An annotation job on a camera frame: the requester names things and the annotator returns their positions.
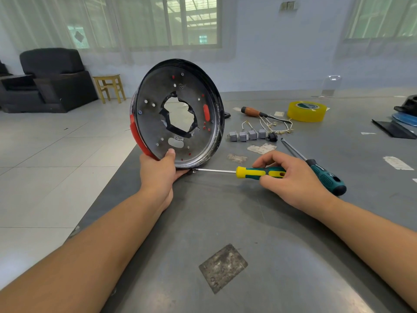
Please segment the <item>white wall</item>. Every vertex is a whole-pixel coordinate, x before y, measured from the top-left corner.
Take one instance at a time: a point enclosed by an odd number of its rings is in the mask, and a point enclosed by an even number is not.
[[[198,64],[221,92],[320,88],[330,74],[341,75],[343,87],[417,83],[413,57],[335,58],[353,0],[297,0],[296,12],[279,12],[283,0],[223,1],[222,50],[135,53],[135,65],[94,63],[88,69],[92,75],[120,73],[128,96],[155,63],[174,57]],[[0,26],[0,59],[11,72],[16,57]]]

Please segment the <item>wall socket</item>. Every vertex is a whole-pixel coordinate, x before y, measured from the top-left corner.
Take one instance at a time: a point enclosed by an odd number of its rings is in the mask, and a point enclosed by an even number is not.
[[[279,7],[280,11],[294,11],[298,9],[298,2],[297,1],[290,1],[290,2],[282,2],[281,6]]]

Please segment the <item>dark green screwdriver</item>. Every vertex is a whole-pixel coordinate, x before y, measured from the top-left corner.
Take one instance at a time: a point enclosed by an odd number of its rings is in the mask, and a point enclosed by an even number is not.
[[[334,174],[328,172],[323,167],[319,166],[314,159],[307,159],[298,150],[291,146],[284,138],[281,138],[281,142],[291,148],[298,156],[303,158],[307,165],[314,171],[317,178],[319,178],[321,184],[336,196],[341,196],[346,193],[346,186],[342,180],[336,177]]]

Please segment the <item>wooden stool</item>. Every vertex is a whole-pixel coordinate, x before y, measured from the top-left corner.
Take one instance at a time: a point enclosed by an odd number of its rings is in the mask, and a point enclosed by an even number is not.
[[[120,75],[108,75],[93,78],[97,86],[98,94],[100,95],[100,99],[103,101],[103,104],[106,103],[106,101],[104,100],[103,91],[106,92],[107,99],[110,101],[110,94],[108,94],[107,88],[114,88],[114,92],[116,93],[117,101],[119,103],[122,103],[122,101],[120,101],[119,91],[122,92],[123,100],[126,100],[125,92],[123,91],[122,81],[120,80]]]

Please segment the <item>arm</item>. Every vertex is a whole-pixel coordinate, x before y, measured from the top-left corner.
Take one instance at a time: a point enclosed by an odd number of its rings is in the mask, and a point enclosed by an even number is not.
[[[330,228],[417,310],[417,233],[338,199],[303,160],[269,152],[253,167],[271,164],[287,173],[283,179],[262,176],[261,185]]]
[[[161,161],[142,155],[139,192],[1,290],[2,312],[99,312],[187,172],[174,160],[173,150]]]

